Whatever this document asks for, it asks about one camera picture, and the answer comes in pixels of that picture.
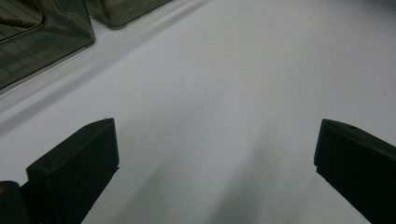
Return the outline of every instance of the white surface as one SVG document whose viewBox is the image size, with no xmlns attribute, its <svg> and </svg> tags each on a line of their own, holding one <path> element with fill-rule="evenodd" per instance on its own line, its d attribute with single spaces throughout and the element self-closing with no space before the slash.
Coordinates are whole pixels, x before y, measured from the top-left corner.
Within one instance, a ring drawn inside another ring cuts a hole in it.
<svg viewBox="0 0 396 224">
<path fill-rule="evenodd" d="M 322 119 L 396 145 L 396 10 L 178 0 L 0 96 L 0 179 L 116 120 L 120 170 L 84 223 L 368 223 L 316 174 Z"/>
</svg>

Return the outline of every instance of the black plastic piece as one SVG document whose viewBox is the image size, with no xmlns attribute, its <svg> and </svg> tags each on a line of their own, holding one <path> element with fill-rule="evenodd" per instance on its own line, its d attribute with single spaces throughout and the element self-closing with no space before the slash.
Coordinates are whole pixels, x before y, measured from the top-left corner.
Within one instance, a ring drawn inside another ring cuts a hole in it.
<svg viewBox="0 0 396 224">
<path fill-rule="evenodd" d="M 36 1 L 42 22 L 0 40 L 0 91 L 93 44 L 94 33 L 83 0 Z"/>
<path fill-rule="evenodd" d="M 396 223 L 396 147 L 354 126 L 324 119 L 315 165 L 370 222 Z"/>
<path fill-rule="evenodd" d="M 30 224 L 20 186 L 12 181 L 0 182 L 0 223 Z"/>
<path fill-rule="evenodd" d="M 26 169 L 21 195 L 31 223 L 81 223 L 118 165 L 114 119 L 84 126 Z"/>
</svg>

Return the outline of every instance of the white table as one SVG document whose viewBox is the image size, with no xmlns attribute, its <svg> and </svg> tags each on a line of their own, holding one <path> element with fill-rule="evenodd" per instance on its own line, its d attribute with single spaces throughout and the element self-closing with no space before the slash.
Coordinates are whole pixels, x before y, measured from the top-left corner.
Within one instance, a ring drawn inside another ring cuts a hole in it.
<svg viewBox="0 0 396 224">
<path fill-rule="evenodd" d="M 322 119 L 396 145 L 396 7 L 176 0 L 0 96 L 0 178 L 115 118 L 84 223 L 368 223 L 313 164 Z"/>
</svg>

